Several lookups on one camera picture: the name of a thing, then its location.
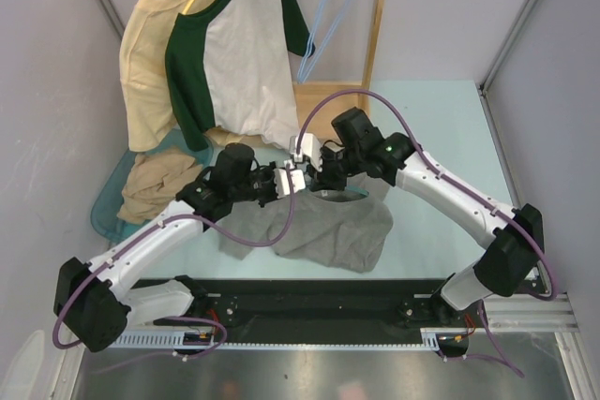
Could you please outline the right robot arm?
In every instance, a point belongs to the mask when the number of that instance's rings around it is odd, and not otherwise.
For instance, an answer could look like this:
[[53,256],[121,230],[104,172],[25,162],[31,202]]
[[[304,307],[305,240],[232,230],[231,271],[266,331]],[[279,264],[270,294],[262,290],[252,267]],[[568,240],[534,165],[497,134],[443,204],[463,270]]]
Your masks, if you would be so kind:
[[514,208],[485,196],[432,159],[410,131],[385,137],[358,108],[332,125],[336,144],[321,144],[306,131],[291,141],[294,160],[308,161],[314,187],[341,189],[362,173],[382,179],[433,206],[483,248],[479,259],[435,291],[432,314],[441,325],[456,325],[469,306],[490,295],[512,296],[541,261],[543,219],[530,204]]

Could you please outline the grey t-shirt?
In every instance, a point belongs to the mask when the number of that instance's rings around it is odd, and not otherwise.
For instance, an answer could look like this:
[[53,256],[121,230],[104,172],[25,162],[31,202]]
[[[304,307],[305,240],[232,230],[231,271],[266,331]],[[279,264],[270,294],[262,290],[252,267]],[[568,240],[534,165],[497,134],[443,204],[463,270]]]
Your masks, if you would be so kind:
[[[346,188],[297,193],[292,223],[273,245],[274,253],[359,274],[372,271],[394,224],[383,203],[389,186],[365,174],[350,178],[347,186],[362,187],[369,196],[357,198],[349,195]],[[283,230],[289,209],[288,198],[264,207],[255,202],[236,203],[217,224],[245,241],[265,243]]]

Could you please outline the teal hanger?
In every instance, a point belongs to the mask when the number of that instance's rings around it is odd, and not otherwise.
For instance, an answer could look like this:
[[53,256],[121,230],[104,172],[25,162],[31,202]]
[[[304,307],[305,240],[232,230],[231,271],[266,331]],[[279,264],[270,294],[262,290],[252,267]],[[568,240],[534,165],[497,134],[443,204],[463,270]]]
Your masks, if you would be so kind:
[[352,196],[355,196],[357,198],[367,198],[369,196],[369,193],[367,190],[365,190],[362,187],[359,186],[347,186],[345,191]]

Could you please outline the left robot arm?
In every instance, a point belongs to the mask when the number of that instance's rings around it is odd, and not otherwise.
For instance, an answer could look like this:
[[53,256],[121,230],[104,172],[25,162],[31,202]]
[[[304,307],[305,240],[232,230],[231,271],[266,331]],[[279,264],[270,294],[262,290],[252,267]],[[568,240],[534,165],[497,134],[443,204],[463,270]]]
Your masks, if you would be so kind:
[[59,337],[63,326],[73,332],[78,344],[99,352],[136,323],[167,317],[179,317],[189,325],[201,322],[207,302],[185,278],[135,289],[143,272],[185,241],[216,230],[217,222],[236,203],[293,200],[303,184],[303,174],[290,164],[258,165],[249,146],[226,146],[215,165],[204,168],[142,229],[98,257],[87,262],[71,258],[61,266],[53,305],[57,316],[53,344],[70,347]]

